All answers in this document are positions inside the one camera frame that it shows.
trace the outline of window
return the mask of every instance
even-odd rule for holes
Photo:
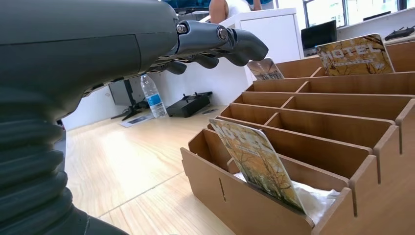
[[[356,24],[364,18],[398,10],[398,0],[346,0],[348,24]]]
[[[342,0],[308,0],[304,2],[309,26],[332,20],[336,20],[337,27],[346,24]]]
[[[415,0],[408,0],[406,3],[407,8],[415,7]]]

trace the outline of paper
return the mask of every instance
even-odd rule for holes
[[[147,114],[147,115],[142,115],[140,117],[137,117],[133,120],[124,121],[124,122],[120,123],[120,125],[123,126],[123,127],[130,127],[130,126],[134,126],[136,124],[143,123],[145,121],[151,120],[153,118],[154,118],[153,114],[150,113],[150,114]]]
[[[234,174],[234,176],[246,182],[245,177],[241,172]],[[314,224],[318,224],[324,213],[330,208],[340,194],[336,190],[320,190],[295,181],[291,182],[293,183],[294,190],[299,196],[304,209],[307,211],[308,217],[311,218]]]

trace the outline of gray robotic arm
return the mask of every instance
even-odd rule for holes
[[[178,22],[157,0],[0,1],[0,234],[125,234],[72,204],[55,120],[108,82],[267,52],[246,31]]]

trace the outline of blue bottle label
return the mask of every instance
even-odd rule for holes
[[[150,105],[150,106],[160,104],[161,103],[160,95],[159,94],[154,94],[150,97],[147,97],[147,102],[148,102],[148,105]]]

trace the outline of wooden card organizer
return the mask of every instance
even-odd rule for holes
[[[182,148],[194,195],[238,235],[413,234],[415,53],[398,52],[414,48],[388,46],[393,74],[327,77],[296,61],[308,77],[255,81],[217,117],[262,130],[292,180],[340,192],[317,224],[233,176],[209,125]]]

